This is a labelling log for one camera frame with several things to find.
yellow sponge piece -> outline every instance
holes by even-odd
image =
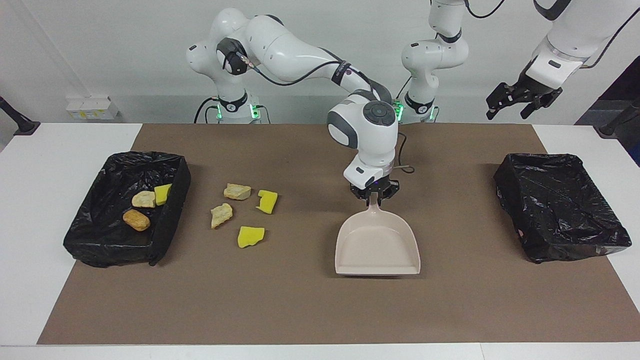
[[[241,226],[238,234],[238,246],[245,248],[249,245],[255,245],[258,241],[264,239],[263,227]]]
[[[156,186],[154,192],[156,193],[156,205],[164,205],[166,203],[166,197],[169,196],[169,189],[171,184]]]
[[[260,206],[256,206],[256,208],[264,213],[271,214],[273,207],[276,205],[276,200],[278,200],[278,193],[260,190],[258,196],[260,197]]]

brown table mat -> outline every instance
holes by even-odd
[[[422,272],[335,275],[340,225],[365,209],[342,171],[354,152],[318,125],[145,124],[137,151],[185,155],[191,188],[173,244],[155,267],[77,262],[39,344],[297,344],[640,341],[640,314],[607,258],[525,260],[492,175],[509,152],[545,152],[528,125],[416,124],[383,203],[413,228]],[[281,194],[228,200],[227,182]],[[239,249],[241,225],[266,239]]]

dustpan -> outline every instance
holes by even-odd
[[[418,244],[409,224],[383,211],[375,199],[369,209],[349,217],[338,232],[335,272],[340,275],[420,273]]]

black plastic bag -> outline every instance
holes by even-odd
[[[576,155],[508,154],[493,176],[535,263],[603,256],[631,246],[627,230]]]
[[[166,204],[136,208],[151,220],[138,232],[122,220],[133,195],[172,184]],[[191,174],[183,156],[163,152],[111,155],[95,178],[64,239],[74,258],[96,267],[148,261],[166,253],[178,226]]]

